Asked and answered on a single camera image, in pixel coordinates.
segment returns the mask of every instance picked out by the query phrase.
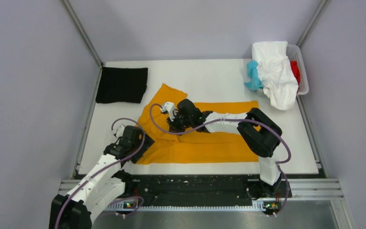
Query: black cloth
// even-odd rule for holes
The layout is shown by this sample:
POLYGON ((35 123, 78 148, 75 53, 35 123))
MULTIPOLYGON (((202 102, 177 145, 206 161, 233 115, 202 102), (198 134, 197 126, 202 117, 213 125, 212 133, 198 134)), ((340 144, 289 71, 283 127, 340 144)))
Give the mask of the black cloth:
POLYGON ((106 68, 96 95, 96 102, 109 104, 129 102, 139 104, 146 91, 148 68, 106 68))

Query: white plastic basket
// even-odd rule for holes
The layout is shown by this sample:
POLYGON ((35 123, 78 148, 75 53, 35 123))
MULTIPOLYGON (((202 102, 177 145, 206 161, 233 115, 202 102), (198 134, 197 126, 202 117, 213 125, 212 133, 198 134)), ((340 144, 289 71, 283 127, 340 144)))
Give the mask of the white plastic basket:
POLYGON ((307 94, 309 92, 308 79, 306 78, 306 71, 304 60, 302 59, 301 49, 295 44, 287 46, 287 56, 290 61, 297 61, 299 72, 301 73, 301 82, 299 83, 299 90, 297 95, 307 94))

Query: white table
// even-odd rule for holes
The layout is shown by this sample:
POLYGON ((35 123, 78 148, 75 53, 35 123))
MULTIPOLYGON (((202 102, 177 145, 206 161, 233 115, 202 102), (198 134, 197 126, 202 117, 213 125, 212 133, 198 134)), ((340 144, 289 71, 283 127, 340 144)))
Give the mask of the white table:
MULTIPOLYGON (((84 148, 79 174, 87 174, 103 153, 114 142, 110 132, 113 121, 120 117, 137 120, 156 94, 162 83, 188 94, 193 102, 245 102, 257 100, 260 109, 283 131, 283 139, 292 152, 290 162, 281 168, 287 174, 317 174, 315 158, 309 144, 298 104, 291 110, 280 111, 270 105, 269 99, 249 91, 243 84, 246 79, 245 59, 229 60, 176 60, 176 61, 130 61, 107 62, 106 67, 148 67, 148 87, 140 104, 117 102, 96 104, 84 148)), ((274 157, 284 160, 287 151, 280 144, 274 157)), ((124 166, 131 174, 258 174, 257 162, 207 163, 207 164, 157 164, 124 166)))

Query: orange pants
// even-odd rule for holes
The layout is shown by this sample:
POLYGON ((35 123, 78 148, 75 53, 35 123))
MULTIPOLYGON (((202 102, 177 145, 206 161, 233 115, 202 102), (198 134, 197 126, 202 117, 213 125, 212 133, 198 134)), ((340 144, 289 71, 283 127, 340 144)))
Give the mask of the orange pants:
MULTIPOLYGON (((257 162, 257 156, 249 149, 240 135, 230 133, 191 132, 182 136, 170 135, 160 131, 152 123, 149 108, 152 104, 173 102, 176 105, 187 94, 165 84, 159 89, 151 102, 145 106, 138 123, 155 143, 144 153, 138 164, 150 163, 223 163, 257 162)), ((252 107, 258 107, 257 101, 241 103, 194 103, 201 111, 218 113, 245 113, 252 107)), ((156 123, 169 130, 167 115, 159 107, 154 107, 152 114, 156 123)))

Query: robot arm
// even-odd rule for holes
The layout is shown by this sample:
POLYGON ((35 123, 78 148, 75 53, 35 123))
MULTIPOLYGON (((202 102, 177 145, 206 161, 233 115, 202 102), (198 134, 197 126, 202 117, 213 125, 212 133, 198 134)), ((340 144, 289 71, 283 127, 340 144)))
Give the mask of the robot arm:
MULTIPOLYGON (((167 118, 169 131, 175 133, 184 132, 186 128, 195 128, 212 120, 248 119, 261 122, 272 128, 279 135, 282 134, 281 129, 258 108, 252 108, 248 113, 241 114, 220 114, 213 111, 201 112, 190 100, 184 99, 179 102, 177 108, 171 102, 164 103, 161 112, 169 115, 167 118)), ((273 151, 280 141, 262 126, 259 131, 254 128, 255 126, 255 124, 246 121, 221 121, 210 123, 197 129, 197 131, 205 133, 226 132, 241 135, 249 148, 259 157, 260 180, 274 187, 281 180, 276 161, 272 158, 273 151)))
MULTIPOLYGON (((124 162, 115 164, 95 177, 92 177, 99 170, 113 164, 134 152, 141 144, 142 130, 135 126, 121 125, 114 134, 117 137, 115 143, 108 145, 95 167, 70 190, 65 196, 58 194, 51 204, 50 226, 53 229, 62 205, 68 196, 74 193, 79 186, 84 184, 70 200, 66 206, 60 220, 60 229, 81 229, 91 228, 98 215, 114 199, 124 193, 125 181, 129 174, 120 170, 124 162)), ((154 143, 149 136, 145 136, 143 147, 134 156, 131 161, 136 163, 144 152, 154 143)))

